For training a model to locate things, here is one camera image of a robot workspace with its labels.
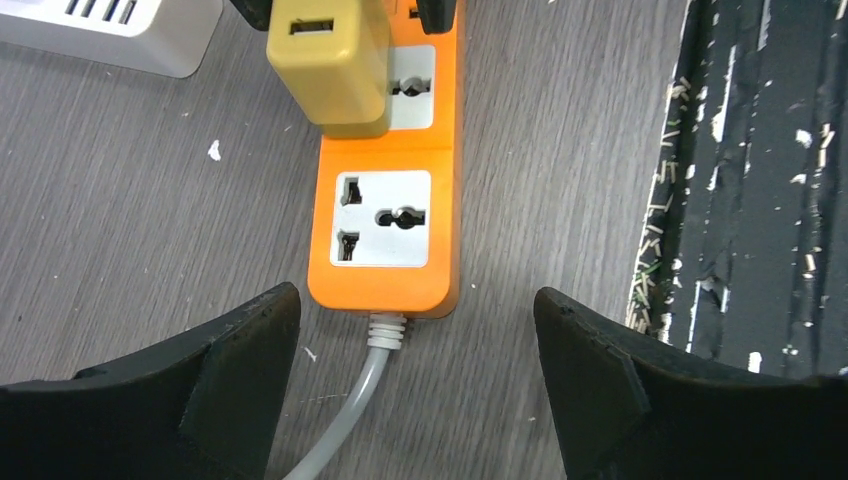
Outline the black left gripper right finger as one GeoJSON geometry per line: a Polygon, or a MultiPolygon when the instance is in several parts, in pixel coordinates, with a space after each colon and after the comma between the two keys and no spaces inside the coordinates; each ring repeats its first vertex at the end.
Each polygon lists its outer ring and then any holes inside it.
{"type": "Polygon", "coordinates": [[[792,380],[683,352],[562,292],[534,298],[571,479],[843,479],[847,380],[792,380]]]}

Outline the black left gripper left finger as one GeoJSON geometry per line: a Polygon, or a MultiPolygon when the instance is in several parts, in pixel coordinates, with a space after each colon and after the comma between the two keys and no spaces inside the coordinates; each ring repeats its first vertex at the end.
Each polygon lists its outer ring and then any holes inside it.
{"type": "Polygon", "coordinates": [[[297,350],[281,283],[68,380],[1,389],[5,479],[260,479],[297,350]]]}

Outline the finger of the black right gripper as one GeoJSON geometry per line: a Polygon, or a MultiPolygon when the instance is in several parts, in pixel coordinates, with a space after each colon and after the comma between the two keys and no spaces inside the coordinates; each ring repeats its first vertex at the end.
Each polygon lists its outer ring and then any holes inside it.
{"type": "Polygon", "coordinates": [[[453,28],[457,0],[417,0],[417,11],[425,34],[445,34],[453,28]]]}
{"type": "Polygon", "coordinates": [[[251,28],[268,31],[272,0],[230,0],[230,3],[251,28]]]}

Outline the yellow plug adapter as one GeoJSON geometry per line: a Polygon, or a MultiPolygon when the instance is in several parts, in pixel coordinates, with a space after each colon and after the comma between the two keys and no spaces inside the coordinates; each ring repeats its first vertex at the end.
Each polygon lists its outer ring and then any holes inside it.
{"type": "Polygon", "coordinates": [[[275,1],[266,54],[325,136],[374,138],[389,128],[391,42],[382,1],[275,1]]]}

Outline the orange power strip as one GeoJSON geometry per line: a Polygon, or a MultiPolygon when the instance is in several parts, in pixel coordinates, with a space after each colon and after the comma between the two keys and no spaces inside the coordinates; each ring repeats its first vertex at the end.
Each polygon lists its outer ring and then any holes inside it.
{"type": "Polygon", "coordinates": [[[465,3],[435,35],[417,1],[388,9],[390,127],[322,139],[308,290],[332,310],[441,318],[459,297],[465,3]]]}

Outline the white power strip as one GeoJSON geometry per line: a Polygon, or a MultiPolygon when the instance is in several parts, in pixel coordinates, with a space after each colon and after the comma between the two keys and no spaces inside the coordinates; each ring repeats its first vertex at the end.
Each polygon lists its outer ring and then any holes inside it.
{"type": "Polygon", "coordinates": [[[1,40],[186,78],[198,69],[221,0],[1,0],[1,40]]]}

